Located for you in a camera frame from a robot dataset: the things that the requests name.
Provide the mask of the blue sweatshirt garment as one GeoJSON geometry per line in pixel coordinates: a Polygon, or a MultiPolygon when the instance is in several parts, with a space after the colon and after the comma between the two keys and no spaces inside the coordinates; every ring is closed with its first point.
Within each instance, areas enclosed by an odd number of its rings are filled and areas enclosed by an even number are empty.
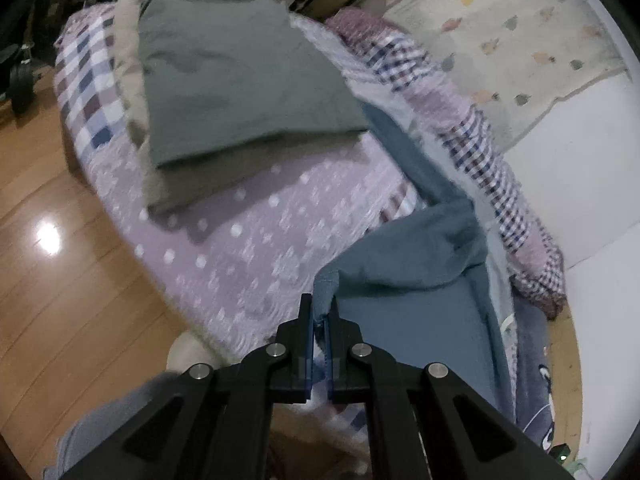
{"type": "Polygon", "coordinates": [[[425,203],[385,223],[324,266],[314,279],[312,315],[331,307],[364,339],[419,368],[442,362],[507,419],[515,418],[498,321],[509,286],[488,270],[487,235],[471,197],[423,154],[397,122],[366,103],[375,140],[425,203]]]}

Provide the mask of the white round stool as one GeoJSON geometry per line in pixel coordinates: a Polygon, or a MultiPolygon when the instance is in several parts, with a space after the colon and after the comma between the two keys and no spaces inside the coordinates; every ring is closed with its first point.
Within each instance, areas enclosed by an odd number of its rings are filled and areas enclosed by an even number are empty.
{"type": "Polygon", "coordinates": [[[224,366],[224,360],[198,336],[190,330],[180,334],[171,344],[165,370],[171,373],[183,373],[192,365],[205,363],[218,370],[224,366]]]}

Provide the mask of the purple polka dot bedsheet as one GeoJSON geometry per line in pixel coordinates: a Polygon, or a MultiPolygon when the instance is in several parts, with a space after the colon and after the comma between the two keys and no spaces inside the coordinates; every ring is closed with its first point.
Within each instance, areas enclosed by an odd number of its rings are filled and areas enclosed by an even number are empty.
{"type": "Polygon", "coordinates": [[[169,302],[227,359],[263,344],[335,256],[411,214],[418,191],[375,137],[270,162],[230,188],[158,212],[125,125],[113,70],[115,8],[67,22],[54,88],[82,171],[116,229],[169,302]]]}

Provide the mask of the dark blue cartoon blanket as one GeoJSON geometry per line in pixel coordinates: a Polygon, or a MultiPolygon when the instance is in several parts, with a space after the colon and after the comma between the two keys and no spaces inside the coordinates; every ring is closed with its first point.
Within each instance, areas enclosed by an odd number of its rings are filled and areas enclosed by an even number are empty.
{"type": "Polygon", "coordinates": [[[547,317],[518,292],[514,294],[518,324],[518,374],[516,374],[516,426],[549,452],[554,438],[555,411],[548,360],[547,317]]]}

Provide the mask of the plaid rolled quilt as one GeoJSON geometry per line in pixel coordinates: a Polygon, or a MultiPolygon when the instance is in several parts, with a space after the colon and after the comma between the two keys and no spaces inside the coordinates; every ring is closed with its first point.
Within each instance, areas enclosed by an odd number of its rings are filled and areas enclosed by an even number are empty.
{"type": "Polygon", "coordinates": [[[518,292],[554,320],[567,303],[563,255],[534,213],[509,163],[492,140],[484,113],[458,91],[442,66],[408,32],[357,8],[324,24],[378,79],[399,93],[434,133],[454,166],[486,194],[518,292]]]}

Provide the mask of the folded olive garment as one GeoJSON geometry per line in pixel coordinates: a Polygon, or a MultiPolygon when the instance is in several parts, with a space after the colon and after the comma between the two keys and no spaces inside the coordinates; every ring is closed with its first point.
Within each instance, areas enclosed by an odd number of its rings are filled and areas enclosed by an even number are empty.
{"type": "Polygon", "coordinates": [[[151,162],[150,142],[144,141],[138,149],[143,201],[145,206],[157,211],[180,207],[238,184],[274,165],[353,148],[358,142],[358,136],[320,136],[300,141],[277,138],[156,168],[151,162]]]}

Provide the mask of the light grey-blue garment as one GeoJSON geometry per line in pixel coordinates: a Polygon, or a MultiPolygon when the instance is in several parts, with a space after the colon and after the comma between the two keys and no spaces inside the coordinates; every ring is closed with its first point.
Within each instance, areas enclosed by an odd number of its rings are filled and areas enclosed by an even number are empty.
{"type": "Polygon", "coordinates": [[[454,166],[448,152],[440,145],[434,133],[426,128],[408,106],[393,112],[401,128],[420,148],[421,152],[439,170],[472,200],[475,214],[486,235],[488,255],[486,259],[489,292],[496,312],[502,338],[502,353],[508,368],[512,416],[516,408],[516,383],[518,382],[518,323],[515,319],[508,259],[503,248],[494,208],[484,191],[463,170],[454,166]]]}

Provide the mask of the folded dark green garment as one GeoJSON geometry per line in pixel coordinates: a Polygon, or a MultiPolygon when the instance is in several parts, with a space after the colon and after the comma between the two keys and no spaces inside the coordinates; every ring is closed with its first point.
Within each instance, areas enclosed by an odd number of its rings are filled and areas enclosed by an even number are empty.
{"type": "Polygon", "coordinates": [[[141,0],[154,167],[262,139],[366,130],[340,71],[290,18],[274,0],[141,0]]]}

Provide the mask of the pineapple print wall cloth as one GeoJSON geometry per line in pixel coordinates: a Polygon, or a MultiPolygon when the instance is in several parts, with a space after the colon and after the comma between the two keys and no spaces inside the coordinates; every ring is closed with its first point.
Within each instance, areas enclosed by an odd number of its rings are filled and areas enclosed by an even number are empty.
{"type": "Polygon", "coordinates": [[[560,101],[626,70],[587,0],[386,0],[491,124],[517,144],[560,101]]]}

